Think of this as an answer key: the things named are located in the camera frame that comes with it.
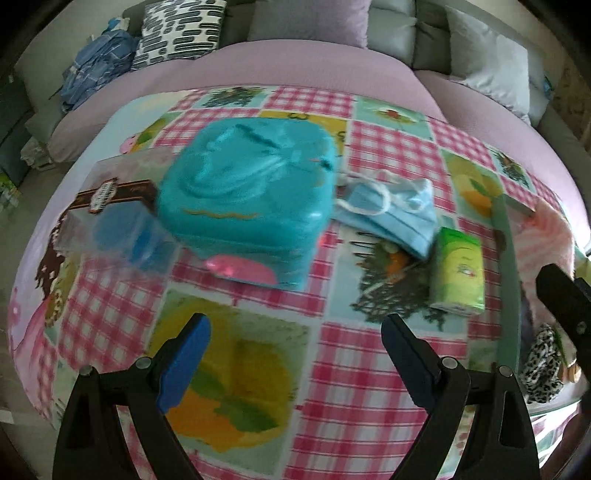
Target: blue face mask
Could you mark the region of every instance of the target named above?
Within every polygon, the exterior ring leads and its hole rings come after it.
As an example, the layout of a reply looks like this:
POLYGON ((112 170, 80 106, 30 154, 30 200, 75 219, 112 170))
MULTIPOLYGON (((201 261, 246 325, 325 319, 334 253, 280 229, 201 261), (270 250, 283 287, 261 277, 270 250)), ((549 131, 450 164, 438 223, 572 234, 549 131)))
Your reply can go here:
POLYGON ((357 230, 390 240, 411 255, 429 257, 439 222, 430 180, 407 180, 382 170, 392 183, 360 174, 337 199, 332 218, 357 230))

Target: table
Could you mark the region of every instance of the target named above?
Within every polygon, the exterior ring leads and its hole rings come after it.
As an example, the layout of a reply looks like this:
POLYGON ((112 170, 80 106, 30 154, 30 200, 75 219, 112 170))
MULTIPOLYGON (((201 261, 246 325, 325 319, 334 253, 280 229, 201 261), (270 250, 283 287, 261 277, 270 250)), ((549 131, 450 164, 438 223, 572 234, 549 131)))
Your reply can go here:
MULTIPOLYGON (((127 167, 113 173, 142 174, 157 183, 165 166, 127 167)), ((530 208, 542 197, 561 209, 548 187, 497 149, 378 100, 289 86, 222 87, 135 100, 82 155, 27 247, 9 312, 17 371, 30 400, 57 428, 79 368, 127 368, 139 356, 152 355, 199 311, 212 321, 212 344, 168 419, 204 478, 389 478, 426 414, 396 374, 379 321, 397 312, 439 355, 472 369, 490 368, 502 335, 491 204, 504 193, 530 208), (56 253, 58 218, 97 161, 150 148, 180 151, 209 122, 250 116, 322 125, 352 171, 387 169, 430 179, 440 224, 483 245, 486 313, 466 319, 426 309, 425 266, 395 284, 384 282, 408 256, 337 223, 325 232, 300 292, 216 278, 187 249, 168 278, 142 281, 122 280, 100 258, 56 253), (383 285, 370 288, 376 283, 383 285)), ((575 411, 573 405, 532 420, 542 452, 556 444, 575 411)), ((472 413, 465 412, 442 478, 457 465, 472 413)), ((121 417, 138 471, 150 478, 129 415, 121 411, 121 417)))

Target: leopard print fabric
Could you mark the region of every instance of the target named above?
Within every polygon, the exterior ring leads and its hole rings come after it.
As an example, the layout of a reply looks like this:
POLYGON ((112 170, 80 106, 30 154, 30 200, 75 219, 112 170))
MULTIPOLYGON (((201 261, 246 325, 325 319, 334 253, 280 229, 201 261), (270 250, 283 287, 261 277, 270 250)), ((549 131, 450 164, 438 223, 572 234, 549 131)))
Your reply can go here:
POLYGON ((519 380, 527 393, 527 403, 548 403, 560 393, 560 353, 550 325, 543 324, 535 338, 519 380))

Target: blue cloth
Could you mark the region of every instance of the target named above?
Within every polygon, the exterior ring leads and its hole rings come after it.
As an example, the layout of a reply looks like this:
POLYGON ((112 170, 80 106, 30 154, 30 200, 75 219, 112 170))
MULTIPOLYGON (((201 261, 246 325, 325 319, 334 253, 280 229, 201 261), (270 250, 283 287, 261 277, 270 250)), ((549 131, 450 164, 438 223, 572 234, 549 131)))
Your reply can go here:
POLYGON ((103 33, 78 52, 64 72, 61 88, 62 110, 77 109, 95 92, 131 68, 138 39, 124 30, 103 33))

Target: brown label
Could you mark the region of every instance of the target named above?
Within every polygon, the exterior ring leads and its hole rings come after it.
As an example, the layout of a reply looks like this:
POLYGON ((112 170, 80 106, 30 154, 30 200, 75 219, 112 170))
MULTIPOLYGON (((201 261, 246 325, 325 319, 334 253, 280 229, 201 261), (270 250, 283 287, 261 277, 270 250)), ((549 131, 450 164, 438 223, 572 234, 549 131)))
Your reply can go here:
POLYGON ((100 213, 111 203, 140 201, 154 213, 157 193, 156 186, 150 180, 117 184, 117 179, 110 179, 97 189, 80 192, 68 210, 88 208, 90 213, 100 213))

